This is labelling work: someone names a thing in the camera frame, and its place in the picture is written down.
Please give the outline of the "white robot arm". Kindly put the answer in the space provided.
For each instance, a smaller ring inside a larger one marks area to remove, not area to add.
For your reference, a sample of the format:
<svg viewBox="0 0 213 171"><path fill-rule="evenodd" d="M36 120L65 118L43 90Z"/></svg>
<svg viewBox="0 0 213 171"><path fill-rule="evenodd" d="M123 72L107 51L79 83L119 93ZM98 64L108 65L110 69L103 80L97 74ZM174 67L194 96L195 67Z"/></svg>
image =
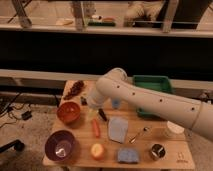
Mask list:
<svg viewBox="0 0 213 171"><path fill-rule="evenodd" d="M122 68L114 68L99 77L88 93L88 106L98 109L108 98L123 100L213 142L213 105L139 88L126 79L127 74Z"/></svg>

